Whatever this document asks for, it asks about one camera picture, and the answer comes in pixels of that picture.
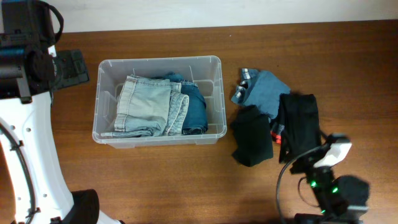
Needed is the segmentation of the light blue jeans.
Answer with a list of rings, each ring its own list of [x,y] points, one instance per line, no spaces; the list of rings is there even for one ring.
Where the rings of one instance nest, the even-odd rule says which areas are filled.
[[[114,129],[104,138],[179,136],[188,113],[189,96],[169,79],[128,76],[118,98]]]

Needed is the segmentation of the dark blue jeans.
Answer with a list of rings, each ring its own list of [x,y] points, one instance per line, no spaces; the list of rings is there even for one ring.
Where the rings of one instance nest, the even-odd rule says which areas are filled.
[[[169,117],[164,135],[198,135],[208,130],[206,103],[198,85],[178,73],[168,73],[161,80],[169,80],[171,86]]]

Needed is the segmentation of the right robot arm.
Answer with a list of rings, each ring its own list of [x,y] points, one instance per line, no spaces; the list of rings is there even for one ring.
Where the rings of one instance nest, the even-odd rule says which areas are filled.
[[[345,159],[352,142],[344,134],[320,133],[325,142],[316,151],[297,159],[291,174],[304,174],[321,214],[298,213],[299,224],[347,223],[361,224],[367,213],[370,184],[354,175],[335,177],[333,166]]]

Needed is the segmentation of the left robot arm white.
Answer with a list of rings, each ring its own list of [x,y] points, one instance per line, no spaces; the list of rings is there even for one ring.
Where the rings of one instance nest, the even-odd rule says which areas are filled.
[[[70,191],[60,168],[53,94],[89,81],[79,50],[57,52],[64,20],[44,1],[1,2],[1,147],[15,195],[15,223],[112,223],[93,189]]]

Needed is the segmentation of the black garment with red trim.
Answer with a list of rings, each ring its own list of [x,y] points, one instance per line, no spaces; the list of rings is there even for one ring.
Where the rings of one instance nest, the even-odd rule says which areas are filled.
[[[321,145],[317,100],[313,94],[282,94],[276,119],[271,122],[271,136],[280,144],[279,162]]]

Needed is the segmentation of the black folded garment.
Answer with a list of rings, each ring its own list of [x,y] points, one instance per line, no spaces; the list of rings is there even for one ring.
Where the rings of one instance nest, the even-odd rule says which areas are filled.
[[[256,105],[238,111],[231,123],[237,150],[232,157],[246,167],[253,167],[274,156],[269,118]]]

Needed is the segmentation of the blue grey folded garment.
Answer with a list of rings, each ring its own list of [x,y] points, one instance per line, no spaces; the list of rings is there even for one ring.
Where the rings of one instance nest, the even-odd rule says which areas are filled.
[[[271,121],[278,115],[280,95],[289,93],[290,88],[272,72],[242,68],[241,83],[231,101],[242,107],[257,106]]]

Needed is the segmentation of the clear plastic storage bin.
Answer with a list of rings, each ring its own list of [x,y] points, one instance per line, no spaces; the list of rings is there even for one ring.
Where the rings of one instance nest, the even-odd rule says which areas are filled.
[[[151,138],[105,138],[114,128],[118,96],[128,75],[154,78],[170,72],[198,85],[206,102],[208,130],[202,135]],[[214,55],[197,57],[108,59],[99,64],[96,85],[93,140],[116,149],[178,144],[216,144],[227,133],[221,60]]]

